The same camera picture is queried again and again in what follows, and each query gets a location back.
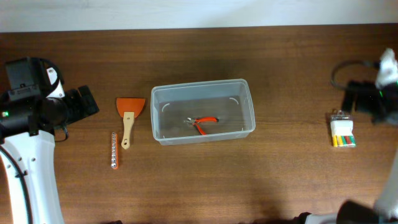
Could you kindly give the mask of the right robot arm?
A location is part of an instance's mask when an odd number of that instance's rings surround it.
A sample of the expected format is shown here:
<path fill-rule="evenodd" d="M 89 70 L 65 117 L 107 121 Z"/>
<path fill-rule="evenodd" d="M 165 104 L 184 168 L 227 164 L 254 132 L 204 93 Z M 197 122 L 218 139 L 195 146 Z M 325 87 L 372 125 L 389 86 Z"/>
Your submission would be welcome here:
<path fill-rule="evenodd" d="M 340 118 L 351 110 L 368 113 L 374 124 L 397 124 L 397 82 L 377 87 L 369 82 L 349 82 Z M 294 223 L 397 223 L 397 154 L 394 155 L 386 184 L 373 206 L 354 200 L 343 202 L 336 213 L 317 215 L 301 213 Z"/>

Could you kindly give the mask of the clear plastic storage container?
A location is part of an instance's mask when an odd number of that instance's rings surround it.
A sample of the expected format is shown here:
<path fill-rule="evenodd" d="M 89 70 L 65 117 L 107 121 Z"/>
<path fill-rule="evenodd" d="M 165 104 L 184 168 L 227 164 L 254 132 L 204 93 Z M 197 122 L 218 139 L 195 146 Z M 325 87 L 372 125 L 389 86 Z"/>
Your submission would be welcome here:
<path fill-rule="evenodd" d="M 150 98 L 153 137 L 163 146 L 245 138 L 256 128 L 254 105 L 244 79 L 156 86 Z M 187 118 L 216 117 L 202 123 L 201 135 Z"/>

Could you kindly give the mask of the red handled cutting pliers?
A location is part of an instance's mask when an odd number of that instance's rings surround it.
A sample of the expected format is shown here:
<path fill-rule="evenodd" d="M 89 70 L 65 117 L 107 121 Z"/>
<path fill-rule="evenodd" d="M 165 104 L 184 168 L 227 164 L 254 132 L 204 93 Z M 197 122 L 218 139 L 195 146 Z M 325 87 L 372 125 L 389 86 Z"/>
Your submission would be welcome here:
<path fill-rule="evenodd" d="M 203 118 L 187 118 L 185 120 L 187 124 L 193 126 L 201 135 L 206 135 L 206 132 L 201 128 L 202 123 L 218 123 L 219 119 L 216 117 L 203 117 Z"/>

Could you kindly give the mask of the orange scraper wooden handle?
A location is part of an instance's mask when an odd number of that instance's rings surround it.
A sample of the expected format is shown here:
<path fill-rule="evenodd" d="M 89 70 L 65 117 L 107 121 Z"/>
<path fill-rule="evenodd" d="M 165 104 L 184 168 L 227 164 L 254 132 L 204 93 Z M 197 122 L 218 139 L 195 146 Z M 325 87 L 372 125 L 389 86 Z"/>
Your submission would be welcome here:
<path fill-rule="evenodd" d="M 131 145 L 131 131 L 135 119 L 140 115 L 146 103 L 145 98 L 117 98 L 116 107 L 119 115 L 123 118 L 123 138 L 121 146 L 129 149 Z"/>

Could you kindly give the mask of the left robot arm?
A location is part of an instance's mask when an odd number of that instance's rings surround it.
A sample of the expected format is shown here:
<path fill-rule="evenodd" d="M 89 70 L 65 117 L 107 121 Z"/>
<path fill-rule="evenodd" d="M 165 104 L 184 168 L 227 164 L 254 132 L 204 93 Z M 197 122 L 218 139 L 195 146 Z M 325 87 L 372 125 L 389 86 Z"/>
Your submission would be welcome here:
<path fill-rule="evenodd" d="M 54 151 L 60 129 L 99 111 L 88 86 L 65 91 L 58 67 L 44 58 L 6 63 L 1 94 L 1 160 L 14 223 L 63 223 Z"/>

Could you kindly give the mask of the orange socket bit rail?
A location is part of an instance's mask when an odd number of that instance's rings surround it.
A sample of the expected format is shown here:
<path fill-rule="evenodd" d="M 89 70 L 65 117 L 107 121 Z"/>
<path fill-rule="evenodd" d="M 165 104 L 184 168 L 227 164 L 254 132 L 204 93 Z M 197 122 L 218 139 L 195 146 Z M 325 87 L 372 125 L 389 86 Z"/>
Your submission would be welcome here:
<path fill-rule="evenodd" d="M 119 168 L 118 135 L 115 132 L 111 134 L 111 167 L 114 170 Z"/>

